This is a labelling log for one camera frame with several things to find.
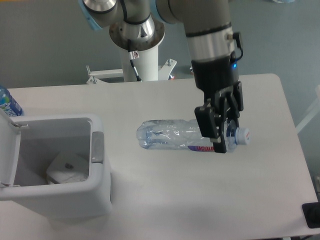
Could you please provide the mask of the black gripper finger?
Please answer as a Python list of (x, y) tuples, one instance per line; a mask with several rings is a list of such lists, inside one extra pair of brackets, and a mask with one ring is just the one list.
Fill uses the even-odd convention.
[(228, 108), (226, 117), (229, 121), (233, 120), (237, 127), (240, 126), (240, 112), (244, 110), (242, 82), (237, 81), (226, 93)]
[(224, 132), (227, 119), (226, 100), (214, 102), (210, 98), (194, 109), (194, 114), (203, 137), (209, 138), (216, 153), (227, 152)]

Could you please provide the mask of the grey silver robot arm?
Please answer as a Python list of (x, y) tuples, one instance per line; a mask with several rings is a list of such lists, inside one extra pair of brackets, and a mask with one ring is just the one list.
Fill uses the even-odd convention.
[(81, 0), (79, 6), (95, 30), (109, 28), (112, 41), (124, 50), (127, 82), (158, 79), (158, 64), (143, 57), (164, 38), (164, 25), (182, 23), (196, 87), (204, 104), (194, 113), (203, 137), (217, 153), (226, 153), (239, 132), (244, 108), (236, 50), (243, 48), (234, 32), (226, 0)]

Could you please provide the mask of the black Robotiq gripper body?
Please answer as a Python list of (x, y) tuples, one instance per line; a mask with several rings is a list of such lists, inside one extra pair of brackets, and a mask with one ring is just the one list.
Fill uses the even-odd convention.
[(195, 85), (203, 92), (203, 102), (213, 100), (220, 92), (233, 92), (239, 81), (236, 53), (214, 60), (192, 60)]

